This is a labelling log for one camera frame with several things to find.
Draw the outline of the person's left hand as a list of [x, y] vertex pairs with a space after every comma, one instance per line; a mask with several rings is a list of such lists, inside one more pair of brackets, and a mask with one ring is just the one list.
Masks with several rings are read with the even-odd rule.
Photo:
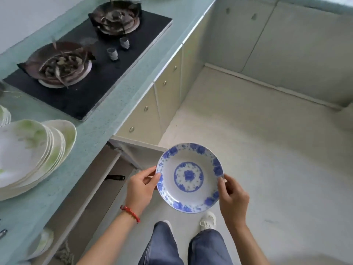
[[150, 203], [157, 188], [156, 185], [145, 185], [143, 182], [143, 179], [152, 173], [156, 174], [156, 166], [140, 171], [129, 179], [125, 206], [137, 217], [141, 216]]

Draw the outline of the person's right hand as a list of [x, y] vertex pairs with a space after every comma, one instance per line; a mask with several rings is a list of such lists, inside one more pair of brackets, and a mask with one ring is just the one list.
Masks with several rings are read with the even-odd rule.
[[225, 224], [229, 222], [246, 223], [249, 194], [231, 176], [224, 174], [224, 176], [220, 178], [227, 180], [229, 193], [229, 196], [219, 196], [220, 211]]

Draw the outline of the blue and white floral plate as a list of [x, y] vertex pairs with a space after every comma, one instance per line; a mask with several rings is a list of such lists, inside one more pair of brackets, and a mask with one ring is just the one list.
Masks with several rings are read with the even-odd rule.
[[161, 177], [157, 189], [162, 199], [175, 210], [196, 214], [209, 210], [219, 200], [218, 178], [223, 167], [207, 147], [180, 143], [160, 157], [156, 173]]

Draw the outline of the person's right forearm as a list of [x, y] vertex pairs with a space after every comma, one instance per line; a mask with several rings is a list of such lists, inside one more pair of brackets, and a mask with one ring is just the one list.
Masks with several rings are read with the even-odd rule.
[[226, 223], [241, 265], [271, 265], [245, 222]]

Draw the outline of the person's left forearm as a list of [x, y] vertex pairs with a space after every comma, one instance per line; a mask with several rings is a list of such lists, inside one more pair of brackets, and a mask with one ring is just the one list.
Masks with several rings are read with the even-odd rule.
[[113, 265], [127, 236], [138, 221], [139, 218], [125, 211], [120, 213], [77, 265]]

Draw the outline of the open cabinet door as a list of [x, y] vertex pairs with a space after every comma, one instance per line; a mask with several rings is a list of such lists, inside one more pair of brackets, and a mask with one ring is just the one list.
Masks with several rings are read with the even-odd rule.
[[157, 165], [162, 154], [167, 151], [165, 147], [116, 135], [108, 140], [108, 144], [111, 148], [120, 152], [126, 161], [141, 170]]

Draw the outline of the white right shoe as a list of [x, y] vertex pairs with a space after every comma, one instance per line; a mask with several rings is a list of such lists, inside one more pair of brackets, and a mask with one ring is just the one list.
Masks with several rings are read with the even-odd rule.
[[207, 211], [200, 219], [200, 231], [216, 229], [216, 216], [211, 211]]

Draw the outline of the beige cabinet door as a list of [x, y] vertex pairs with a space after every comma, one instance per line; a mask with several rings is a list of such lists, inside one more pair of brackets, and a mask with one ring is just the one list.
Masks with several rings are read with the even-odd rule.
[[211, 11], [205, 13], [198, 24], [193, 28], [187, 39], [183, 42], [180, 86], [181, 103], [186, 98], [189, 90], [204, 66], [205, 61], [202, 57], [202, 51], [210, 17]]
[[159, 143], [162, 133], [153, 86], [120, 127], [116, 136], [151, 145]]
[[180, 106], [181, 60], [180, 48], [154, 82], [162, 133], [165, 133]]

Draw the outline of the person's right leg in jeans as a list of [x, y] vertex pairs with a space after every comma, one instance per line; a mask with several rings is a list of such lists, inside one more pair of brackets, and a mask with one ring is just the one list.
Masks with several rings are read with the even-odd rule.
[[188, 265], [233, 265], [217, 230], [208, 228], [192, 238], [188, 246]]

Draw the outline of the person's leg in jeans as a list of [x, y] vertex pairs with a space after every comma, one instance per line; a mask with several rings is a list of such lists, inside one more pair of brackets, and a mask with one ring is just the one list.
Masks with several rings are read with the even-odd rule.
[[138, 265], [185, 265], [169, 226], [159, 221], [154, 225], [152, 236]]
[[188, 265], [233, 265], [217, 230], [208, 228], [192, 238], [188, 246]]

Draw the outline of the person's left leg in jeans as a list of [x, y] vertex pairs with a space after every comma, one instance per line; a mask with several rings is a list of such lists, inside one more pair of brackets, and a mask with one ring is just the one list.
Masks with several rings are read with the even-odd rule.
[[169, 226], [159, 221], [154, 225], [152, 236], [138, 265], [185, 265]]

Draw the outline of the black glass gas cooktop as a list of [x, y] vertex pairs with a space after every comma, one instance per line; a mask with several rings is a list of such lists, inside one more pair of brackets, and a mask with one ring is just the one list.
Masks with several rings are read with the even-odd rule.
[[[17, 69], [5, 78], [5, 83], [77, 119], [86, 120], [96, 107], [113, 90], [143, 55], [171, 26], [173, 20], [158, 14], [142, 11], [139, 27], [126, 34], [130, 48], [120, 46], [120, 36], [109, 36], [93, 27], [89, 19], [68, 32], [61, 41], [80, 43], [87, 38], [97, 41], [92, 46], [95, 60], [89, 74], [69, 88], [47, 88], [37, 80]], [[116, 48], [119, 59], [111, 61], [107, 48]]]

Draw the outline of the stack of white green plates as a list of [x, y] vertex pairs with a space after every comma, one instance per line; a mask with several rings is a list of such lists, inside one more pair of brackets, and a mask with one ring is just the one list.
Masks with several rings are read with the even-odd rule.
[[67, 120], [19, 120], [0, 127], [0, 201], [46, 179], [68, 157], [77, 137]]

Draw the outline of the white green plate in cabinet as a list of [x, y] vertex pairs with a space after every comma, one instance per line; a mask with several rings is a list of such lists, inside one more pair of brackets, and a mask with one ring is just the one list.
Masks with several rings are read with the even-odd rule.
[[42, 255], [52, 245], [53, 240], [53, 230], [48, 227], [45, 227], [28, 247], [24, 260], [27, 261]]

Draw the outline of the small stack of white bowls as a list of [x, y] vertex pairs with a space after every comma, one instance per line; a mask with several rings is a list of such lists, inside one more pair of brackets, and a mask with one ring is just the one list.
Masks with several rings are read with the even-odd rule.
[[0, 128], [11, 123], [11, 113], [4, 106], [0, 105]]

